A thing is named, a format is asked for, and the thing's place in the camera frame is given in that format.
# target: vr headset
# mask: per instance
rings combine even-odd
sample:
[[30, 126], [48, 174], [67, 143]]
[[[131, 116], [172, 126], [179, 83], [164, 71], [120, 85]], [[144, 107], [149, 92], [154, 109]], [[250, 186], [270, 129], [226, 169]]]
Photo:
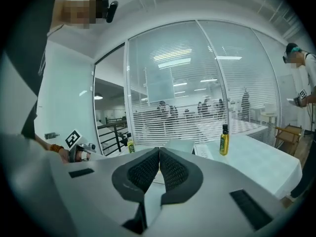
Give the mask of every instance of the vr headset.
[[103, 18], [107, 21], [107, 23], [111, 23], [113, 21], [115, 12], [118, 8], [119, 2], [113, 1], [109, 6], [109, 0], [101, 0], [97, 2], [102, 3], [101, 11], [96, 12], [96, 18]]

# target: ceiling light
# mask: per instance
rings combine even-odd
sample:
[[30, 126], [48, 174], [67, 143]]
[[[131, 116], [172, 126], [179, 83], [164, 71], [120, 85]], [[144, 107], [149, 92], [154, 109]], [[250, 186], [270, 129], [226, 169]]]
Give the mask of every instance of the ceiling light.
[[189, 64], [190, 62], [191, 62], [191, 58], [180, 59], [180, 60], [175, 60], [175, 61], [161, 63], [161, 64], [158, 65], [158, 67], [160, 69], [165, 69], [165, 68], [175, 67], [175, 66], [179, 66], [179, 65]]
[[240, 56], [216, 56], [215, 60], [240, 60]]
[[103, 96], [100, 93], [95, 93], [94, 100], [100, 100], [102, 98], [103, 98]]
[[192, 52], [192, 49], [184, 49], [184, 50], [174, 51], [174, 52], [170, 52], [170, 53], [157, 55], [154, 57], [154, 60], [159, 61], [159, 60], [163, 60], [163, 59], [167, 59], [167, 58], [181, 56], [182, 54], [188, 54], [191, 52]]
[[205, 82], [205, 81], [217, 81], [217, 79], [207, 79], [207, 80], [202, 80], [201, 82]]
[[87, 92], [86, 90], [82, 91], [82, 92], [79, 94], [79, 97], [82, 96], [83, 94], [85, 94], [86, 92]]
[[179, 83], [179, 84], [174, 84], [173, 87], [175, 87], [175, 86], [180, 86], [180, 85], [187, 85], [187, 84], [188, 84], [187, 82], [185, 82], [185, 83]]

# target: chair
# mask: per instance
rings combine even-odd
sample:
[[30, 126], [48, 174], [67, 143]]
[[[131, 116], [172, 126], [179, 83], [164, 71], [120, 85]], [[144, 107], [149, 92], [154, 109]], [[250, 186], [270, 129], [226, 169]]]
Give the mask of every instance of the chair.
[[289, 124], [285, 128], [276, 126], [275, 129], [277, 129], [275, 148], [278, 148], [281, 145], [280, 141], [283, 141], [280, 150], [293, 156], [301, 137], [302, 127]]

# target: person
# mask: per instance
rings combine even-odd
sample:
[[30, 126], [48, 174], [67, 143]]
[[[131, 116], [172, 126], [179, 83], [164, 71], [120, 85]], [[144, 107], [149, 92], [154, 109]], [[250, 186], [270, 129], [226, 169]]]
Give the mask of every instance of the person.
[[250, 102], [249, 102], [249, 93], [245, 90], [242, 99], [241, 99], [241, 120], [249, 121], [249, 108], [250, 108]]
[[173, 117], [170, 113], [170, 106], [164, 101], [159, 102], [162, 119], [165, 120], [166, 131], [170, 132], [172, 129]]
[[202, 109], [202, 102], [199, 102], [198, 105], [197, 105], [197, 114], [198, 114], [199, 116], [202, 115], [202, 114], [201, 114], [201, 109]]
[[[312, 89], [312, 93], [302, 99], [301, 107], [308, 107], [311, 105], [312, 113], [310, 113], [311, 124], [316, 119], [316, 55], [303, 51], [297, 44], [289, 43], [286, 46], [285, 54], [283, 56], [285, 63], [295, 64], [296, 68], [300, 68], [302, 65], [308, 73], [309, 84]], [[310, 148], [310, 152], [303, 167], [303, 176], [299, 184], [292, 190], [291, 197], [297, 198], [304, 193], [309, 184], [316, 177], [316, 130], [314, 132], [314, 138]]]
[[[18, 74], [37, 97], [46, 65], [45, 48], [49, 32], [54, 30], [50, 33], [52, 34], [64, 25], [88, 28], [89, 24], [96, 23], [97, 18], [106, 19], [108, 3], [108, 0], [36, 0], [21, 15], [4, 51]], [[63, 162], [68, 162], [68, 150], [56, 144], [51, 145], [35, 134], [36, 108], [37, 102], [29, 113], [21, 133], [26, 138], [36, 140], [46, 150], [56, 151]], [[80, 160], [81, 153], [77, 153], [76, 159]]]
[[210, 105], [207, 105], [207, 101], [208, 99], [205, 98], [204, 103], [201, 105], [201, 113], [202, 113], [203, 118], [210, 117], [210, 113], [208, 111], [208, 107], [210, 107]]
[[225, 106], [224, 106], [224, 102], [222, 99], [219, 99], [219, 104], [218, 104], [218, 119], [221, 119], [224, 115], [224, 112], [225, 112]]

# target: bracelet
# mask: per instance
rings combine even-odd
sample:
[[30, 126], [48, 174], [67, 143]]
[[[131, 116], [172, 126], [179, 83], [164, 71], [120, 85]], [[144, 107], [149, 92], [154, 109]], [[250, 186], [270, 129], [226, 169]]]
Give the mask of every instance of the bracelet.
[[59, 152], [59, 150], [61, 150], [62, 148], [64, 148], [64, 147], [62, 147], [62, 146], [58, 146], [58, 145], [56, 145], [56, 144], [52, 144], [52, 145], [50, 145], [50, 148], [49, 148], [49, 150], [50, 151], [54, 151], [54, 152]]

